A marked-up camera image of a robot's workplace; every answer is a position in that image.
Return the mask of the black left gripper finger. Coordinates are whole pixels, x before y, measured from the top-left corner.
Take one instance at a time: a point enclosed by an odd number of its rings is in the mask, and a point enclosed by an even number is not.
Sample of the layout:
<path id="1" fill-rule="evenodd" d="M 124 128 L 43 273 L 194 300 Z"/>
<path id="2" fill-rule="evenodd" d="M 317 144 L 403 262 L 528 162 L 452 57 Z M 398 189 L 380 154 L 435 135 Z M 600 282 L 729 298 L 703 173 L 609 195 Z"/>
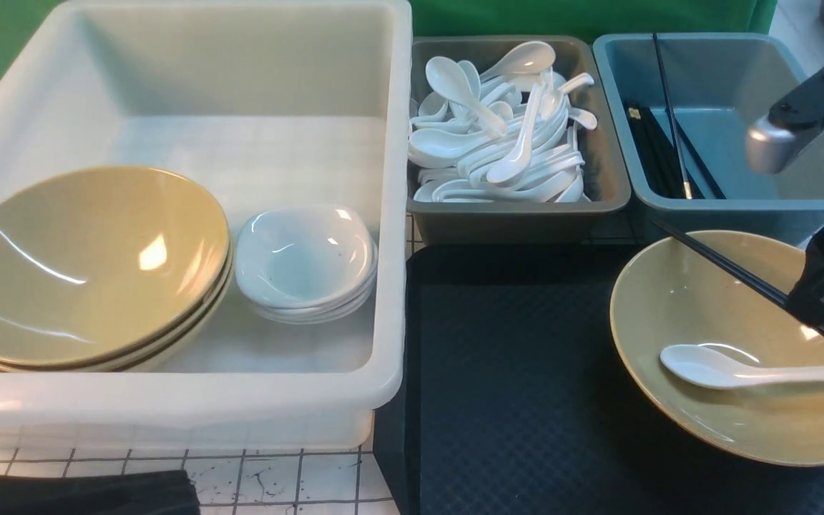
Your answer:
<path id="1" fill-rule="evenodd" d="M 183 470 L 123 476 L 0 476 L 0 514 L 200 514 Z"/>

